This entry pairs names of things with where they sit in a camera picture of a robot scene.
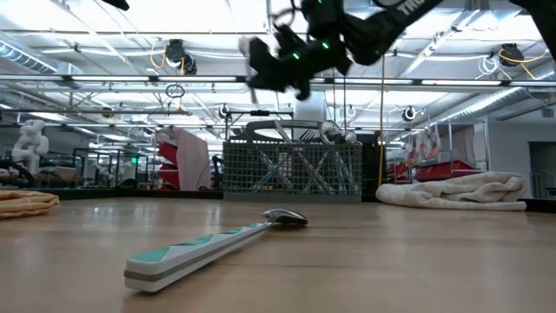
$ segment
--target white robot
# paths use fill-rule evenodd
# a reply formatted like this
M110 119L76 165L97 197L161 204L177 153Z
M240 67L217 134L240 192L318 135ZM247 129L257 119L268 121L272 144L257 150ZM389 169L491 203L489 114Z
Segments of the white robot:
M35 175L41 156L49 151L49 139L43 136L44 121L29 120L19 129L21 136L11 151L14 162L27 161L27 170Z

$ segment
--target ceiling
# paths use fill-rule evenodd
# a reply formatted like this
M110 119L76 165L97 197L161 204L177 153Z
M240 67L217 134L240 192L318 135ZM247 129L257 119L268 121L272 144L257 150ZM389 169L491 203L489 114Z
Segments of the ceiling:
M175 75L176 69L165 65L157 69L148 55L143 52L162 50L169 39L181 38L185 41L186 50L194 56L198 75L205 76L245 76L247 75L246 60L237 49L240 37L258 36L271 47L276 47L272 36L268 33L267 2L261 0L128 0L131 10L122 12L99 0L68 0L71 13L61 10L53 4L56 0L2 0L0 1L0 30L11 36L20 44L43 53L53 60L74 64L87 75ZM274 12L287 8L289 0L270 0L270 9ZM392 49L397 49L397 57L387 57L384 69L378 62L372 66L354 65L349 77L380 77L384 70L385 77L401 78L434 78L434 79L507 79L519 77L526 79L521 67L495 70L492 75L481 75L483 58L498 51L502 43L516 43L524 51L526 58L543 55L546 46L537 31L533 20L524 14L507 19L497 19L499 12L485 11L477 13L478 19L468 26L461 27L459 32L452 34L445 42L439 41L434 53L426 58L413 70L407 71L415 57L423 49L441 38L442 32L450 30L451 25L464 12L463 7L443 7L431 11L417 23L407 28ZM377 11L369 1L346 1L347 12L358 17L366 17ZM504 10L519 13L515 9ZM307 23L298 14L292 28L304 33ZM72 50L78 44L82 53ZM128 62L110 52L107 46L117 53L125 54ZM527 64L535 69L546 62L551 62L550 55ZM156 63L161 56L154 55ZM0 74L32 74L31 71L0 58ZM331 77L332 71L325 71L321 76ZM46 97L59 103L69 101L69 93L54 92L43 89L41 84L20 83L20 87L32 88ZM91 88L100 85L91 83ZM91 118L106 123L182 123L199 124L222 123L216 121L215 115L223 103L235 110L253 110L257 106L252 103L249 91L244 87L226 88L219 84L216 90L210 89L210 83L196 84L196 92L188 92L185 97L171 101L170 107L163 93L134 92L103 92L90 95L88 92L76 93L74 101L86 96L91 99L83 101L79 108L100 109L113 107L116 110L176 110L182 107L194 115L164 116L154 115L118 115L110 120L93 115ZM343 122L339 110L344 104L350 109L350 124L357 126L377 126L380 122L381 94L376 90L347 90L341 88L325 90L329 106L328 118L336 117ZM277 94L270 91L256 91L258 108L265 110L291 111L295 100L291 93ZM407 106L414 106L423 112L421 121L433 118L443 111L462 103L477 95L477 92L446 92L442 90L406 91L390 90L383 98L387 118L387 126L400 125L401 112ZM258 120L260 117L242 117L238 125ZM200 131L207 138L214 135Z

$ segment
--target white towel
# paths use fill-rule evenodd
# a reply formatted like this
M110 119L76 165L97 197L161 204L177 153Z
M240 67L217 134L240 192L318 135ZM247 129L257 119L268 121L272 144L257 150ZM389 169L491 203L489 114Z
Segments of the white towel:
M440 182L383 184L376 197L383 203L415 208L453 210L526 209L525 179L511 173L487 172Z

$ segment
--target security camera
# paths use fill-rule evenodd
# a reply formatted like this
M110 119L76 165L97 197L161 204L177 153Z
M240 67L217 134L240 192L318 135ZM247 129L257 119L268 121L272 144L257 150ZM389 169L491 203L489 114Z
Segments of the security camera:
M403 119L405 122L413 121L415 119L415 109L412 106L409 106L407 109L403 110L401 119Z

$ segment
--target wooden table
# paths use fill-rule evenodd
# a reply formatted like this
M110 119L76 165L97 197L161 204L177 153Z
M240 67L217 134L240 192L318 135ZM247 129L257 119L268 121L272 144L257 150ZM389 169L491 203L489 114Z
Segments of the wooden table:
M0 222L0 312L554 312L556 216L284 205L305 230L256 245L159 294L123 287L125 260L260 221L271 204L66 201Z

